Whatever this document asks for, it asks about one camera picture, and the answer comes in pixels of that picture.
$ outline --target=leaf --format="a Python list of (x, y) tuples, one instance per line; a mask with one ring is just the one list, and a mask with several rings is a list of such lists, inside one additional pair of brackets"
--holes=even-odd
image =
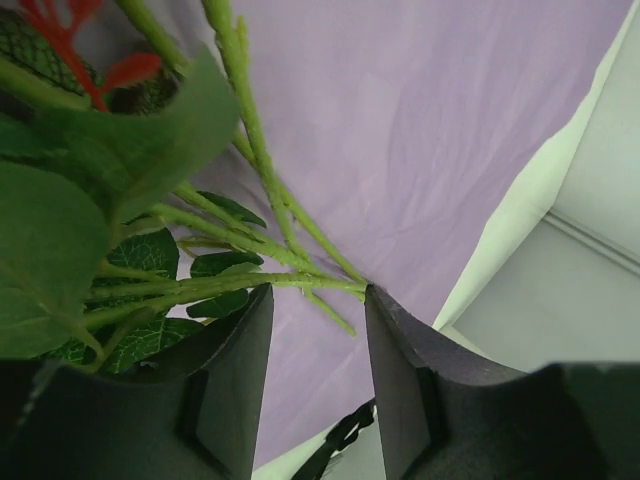
[(107, 359), (103, 369), (111, 373), (127, 370), (134, 363), (169, 348), (202, 330), (203, 325), (184, 318), (159, 318), (127, 335)]
[[(133, 268), (155, 272), (163, 277), (175, 279), (178, 273), (180, 252), (171, 232), (162, 230), (146, 235), (135, 235), (122, 241), (118, 248), (107, 255), (107, 261), (117, 267)], [(93, 287), (108, 287), (125, 283), (139, 283), (131, 278), (96, 278)], [(113, 307), (122, 303), (144, 300), (149, 296), (113, 299), (88, 305), (88, 311), (96, 308)]]
[(187, 314), (191, 318), (223, 318), (240, 310), (249, 301), (246, 289), (225, 292), (217, 297), (189, 305)]
[(178, 246), (167, 228), (129, 237), (107, 256), (109, 263), (118, 267), (159, 271), (159, 275), (171, 279), (176, 278), (179, 259)]
[(264, 260), (252, 252), (220, 252), (200, 255), (191, 264), (191, 277), (214, 277), (233, 265), (252, 263), (262, 265)]
[(228, 214), (232, 215), (236, 219), (267, 228), (267, 223), (262, 218), (257, 216), (251, 210), (246, 209), (235, 200), (231, 200), (230, 198), (223, 197), (222, 195), (217, 195), (211, 192), (201, 191), (198, 193), (209, 200), (211, 203), (224, 209)]
[(0, 162), (0, 358), (31, 358), (69, 339), (109, 245), (94, 203), (64, 178)]
[[(86, 95), (75, 76), (49, 42), (16, 11), (0, 7), (0, 57), (28, 71), (48, 84), (79, 96)], [(82, 62), (96, 85), (102, 80)]]
[(231, 265), (229, 268), (225, 268), (218, 275), (239, 275), (242, 273), (257, 273), (260, 271), (260, 265), (255, 263), (245, 262)]
[(64, 345), (44, 355), (45, 358), (59, 358), (69, 363), (82, 365), (87, 346), (78, 340), (68, 340)]
[[(51, 109), (35, 121), (71, 151), (58, 168), (124, 222), (146, 211), (230, 143), (238, 103), (208, 51), (200, 54), (175, 100), (149, 116)], [(108, 194), (110, 201), (104, 201)]]
[(154, 78), (111, 92), (109, 108), (114, 113), (149, 115), (162, 111), (175, 96), (178, 86), (172, 72), (163, 68)]
[(40, 157), (51, 155), (55, 147), (18, 120), (0, 113), (0, 155)]
[(104, 81), (103, 92), (114, 88), (127, 88), (156, 76), (162, 68), (162, 59), (153, 53), (136, 52), (116, 63)]

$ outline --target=white wall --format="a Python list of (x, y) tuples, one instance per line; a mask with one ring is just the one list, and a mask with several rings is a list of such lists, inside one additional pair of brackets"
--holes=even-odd
[[(633, 45), (640, 45), (636, 38), (640, 32), (635, 32), (633, 39), (627, 38), (634, 17), (640, 17), (635, 15), (637, 8), (636, 0), (598, 67), (589, 94), (573, 118), (536, 152), (487, 222), (471, 259), (436, 318), (434, 328), (441, 329), (460, 316), (554, 204), (596, 102), (599, 103), (601, 92), (609, 83), (608, 77), (621, 46), (633, 51)], [(635, 30), (639, 30), (639, 22), (640, 18), (636, 18)]]
[(631, 24), (555, 208), (640, 255), (640, 15)]
[(640, 361), (640, 277), (540, 223), (454, 327), (493, 360)]

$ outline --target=green leaf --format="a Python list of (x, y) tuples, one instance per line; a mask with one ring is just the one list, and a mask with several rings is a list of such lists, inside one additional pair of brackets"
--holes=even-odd
[(55, 148), (29, 126), (0, 113), (0, 155), (11, 157), (41, 157), (51, 155)]
[(176, 99), (149, 116), (50, 109), (35, 126), (70, 150), (41, 168), (64, 171), (105, 211), (130, 220), (163, 199), (230, 143), (238, 103), (205, 50)]
[(255, 263), (237, 263), (231, 265), (229, 268), (225, 268), (219, 275), (239, 275), (241, 273), (257, 273), (260, 271), (260, 265)]
[(251, 263), (262, 265), (264, 260), (252, 252), (220, 252), (200, 255), (191, 264), (191, 277), (214, 277), (233, 265)]
[[(49, 42), (40, 35), (18, 12), (0, 7), (0, 57), (28, 71), (50, 85), (86, 95), (73, 72), (62, 61)], [(96, 84), (102, 80), (91, 66), (85, 69)]]
[[(107, 261), (117, 267), (133, 268), (175, 280), (178, 273), (180, 252), (173, 235), (167, 228), (146, 235), (134, 235), (122, 241), (118, 248), (107, 255)], [(109, 287), (126, 283), (139, 283), (132, 278), (96, 278), (93, 287)], [(112, 299), (88, 305), (88, 310), (114, 307), (131, 301), (144, 300), (149, 296)]]
[(249, 301), (246, 289), (226, 292), (203, 302), (189, 305), (187, 314), (191, 318), (223, 318), (240, 310)]
[(109, 100), (114, 113), (150, 115), (164, 109), (177, 93), (178, 86), (170, 69), (129, 88), (117, 88)]
[(59, 358), (69, 363), (82, 365), (87, 346), (78, 340), (71, 339), (64, 345), (44, 355), (45, 358)]
[(0, 162), (0, 358), (58, 348), (109, 245), (96, 205), (64, 178)]
[(134, 268), (174, 279), (178, 273), (180, 252), (167, 228), (146, 235), (134, 235), (120, 243), (107, 256), (118, 267)]
[(122, 372), (134, 363), (175, 345), (202, 330), (203, 325), (184, 318), (159, 318), (127, 335), (107, 359), (103, 369)]
[(236, 219), (246, 222), (253, 223), (255, 225), (260, 225), (261, 227), (267, 228), (267, 223), (253, 213), (251, 210), (243, 207), (235, 200), (231, 200), (230, 198), (223, 197), (222, 195), (217, 195), (211, 192), (198, 192), (200, 195), (205, 197), (211, 203), (217, 205), (218, 207), (224, 209), (228, 214), (232, 215)]

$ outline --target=wrinkled cloth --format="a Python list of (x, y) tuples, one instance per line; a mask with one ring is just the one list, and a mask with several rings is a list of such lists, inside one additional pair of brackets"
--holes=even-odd
[[(249, 27), (252, 84), (280, 177), (366, 278), (432, 323), (516, 175), (589, 91), (631, 3), (236, 0), (234, 7)], [(147, 5), (185, 52), (195, 54), (202, 41), (213, 47), (198, 0)], [(115, 6), (107, 9), (92, 27), (106, 64), (137, 38)], [(279, 238), (258, 178), (237, 156), (218, 159), (194, 182), (255, 209)], [(373, 396), (363, 306), (340, 292), (323, 296), (359, 336), (299, 291), (276, 290), (256, 467)]]

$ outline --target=green stem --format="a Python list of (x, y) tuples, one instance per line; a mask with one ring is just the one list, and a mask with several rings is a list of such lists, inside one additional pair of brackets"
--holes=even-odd
[(173, 194), (180, 198), (185, 203), (188, 203), (191, 206), (199, 208), (204, 213), (208, 213), (216, 220), (224, 223), (227, 227), (233, 228), (234, 230), (238, 230), (244, 234), (247, 234), (249, 237), (253, 237), (258, 240), (257, 236), (260, 235), (262, 238), (259, 240), (263, 243), (268, 243), (271, 240), (269, 237), (263, 234), (259, 234), (257, 231), (249, 227), (246, 223), (238, 220), (233, 215), (229, 214), (225, 209), (220, 208), (213, 202), (210, 202), (205, 197), (200, 195), (195, 188), (191, 185), (190, 182), (185, 181), (182, 182), (178, 188), (173, 191)]
[(355, 328), (351, 326), (345, 319), (340, 316), (338, 312), (336, 312), (327, 302), (325, 302), (322, 298), (317, 296), (315, 293), (311, 291), (304, 291), (304, 296), (313, 304), (315, 304), (320, 310), (329, 316), (334, 322), (340, 325), (344, 330), (347, 331), (349, 335), (355, 337), (358, 333)]
[(214, 238), (223, 240), (224, 242), (236, 245), (243, 250), (250, 252), (261, 253), (268, 257), (272, 257), (283, 265), (291, 265), (299, 270), (313, 275), (321, 277), (327, 276), (326, 272), (323, 272), (318, 267), (308, 262), (290, 250), (278, 245), (277, 243), (260, 243), (256, 240), (252, 240), (243, 235), (237, 234), (230, 230), (226, 230), (219, 225), (214, 225), (211, 222), (207, 222), (203, 218), (190, 212), (185, 212), (179, 208), (171, 207), (162, 203), (158, 203), (151, 208), (151, 212), (154, 215), (158, 215), (164, 219), (166, 223), (177, 223), (184, 225), (185, 227), (200, 230)]
[(56, 88), (1, 57), (0, 88), (36, 109), (63, 107), (87, 110), (91, 107), (91, 99), (88, 96)]
[(248, 62), (245, 56), (246, 38), (241, 41), (238, 31), (233, 26), (233, 13), (228, 0), (202, 0), (202, 5), (209, 24), (216, 31), (216, 44), (220, 50), (229, 83), (231, 83), (240, 102), (240, 116), (245, 125), (251, 148), (255, 153), (257, 172), (264, 184), (271, 209), (282, 231), (285, 243), (292, 252), (309, 261), (309, 254), (298, 243), (293, 226), (289, 221), (287, 209), (280, 195), (273, 162), (267, 151), (260, 116), (249, 81)]
[(144, 270), (136, 270), (133, 268), (127, 267), (118, 267), (117, 265), (113, 265), (107, 261), (103, 261), (100, 264), (100, 269), (96, 274), (97, 277), (114, 277), (114, 278), (134, 278), (137, 280), (144, 280), (147, 282), (170, 282), (171, 280), (163, 277), (161, 275), (157, 275), (153, 272), (148, 272)]
[[(242, 132), (236, 132), (233, 137), (233, 145), (236, 147), (240, 155), (255, 168), (255, 156), (251, 150), (251, 145)], [(367, 281), (358, 273), (358, 270), (347, 260), (331, 243), (331, 240), (320, 230), (306, 210), (298, 203), (296, 198), (287, 190), (287, 188), (279, 183), (280, 192), (285, 206), (291, 211), (294, 217), (300, 222), (300, 225), (309, 232), (313, 239), (320, 245), (325, 252), (345, 271), (354, 281), (367, 283)]]
[(282, 287), (334, 288), (348, 292), (364, 292), (365, 286), (342, 280), (311, 277), (297, 273), (237, 273), (215, 277), (187, 278), (162, 283), (125, 283), (108, 287), (96, 287), (89, 291), (87, 302), (102, 301), (119, 297), (139, 297), (143, 295), (176, 295), (194, 289), (222, 289), (218, 293), (251, 288), (264, 283)]
[[(187, 280), (181, 280), (178, 283), (189, 285), (188, 288), (176, 291), (175, 293), (171, 293), (159, 298), (152, 298), (149, 300), (142, 300), (138, 302), (126, 303), (117, 307), (107, 308), (102, 310), (94, 310), (93, 312), (87, 313), (84, 316), (83, 325), (88, 329), (95, 329), (102, 327), (104, 325), (108, 325), (110, 323), (114, 323), (118, 321), (124, 315), (128, 315), (139, 308), (143, 307), (151, 307), (155, 312), (162, 312), (166, 309), (169, 309), (175, 305), (182, 305), (186, 303), (197, 302), (200, 300), (205, 300), (207, 298), (215, 297), (220, 295), (221, 293), (238, 290), (240, 288), (250, 288), (256, 287), (258, 285), (264, 283), (271, 283), (274, 286), (288, 286), (288, 287), (319, 287), (319, 288), (342, 288), (342, 289), (354, 289), (360, 292), (364, 291), (364, 285), (358, 285), (354, 283), (346, 283), (340, 282), (337, 280), (328, 280), (328, 279), (319, 279), (310, 277), (307, 275), (299, 275), (299, 274), (287, 274), (287, 273), (270, 273), (270, 274), (261, 274), (261, 273), (253, 273), (253, 274), (241, 274), (241, 275), (223, 275), (223, 278), (218, 277), (217, 280), (212, 279), (199, 279), (192, 278)], [(141, 286), (155, 286), (162, 287), (162, 284), (131, 284), (129, 287), (139, 288)], [(110, 298), (107, 297), (107, 294), (113, 294), (113, 290), (111, 292), (106, 291), (98, 291), (97, 292), (100, 298)]]
[(157, 22), (153, 13), (145, 6), (143, 0), (116, 0), (120, 9), (142, 33), (164, 62), (177, 73), (184, 75), (189, 66), (187, 59), (180, 53), (176, 43)]

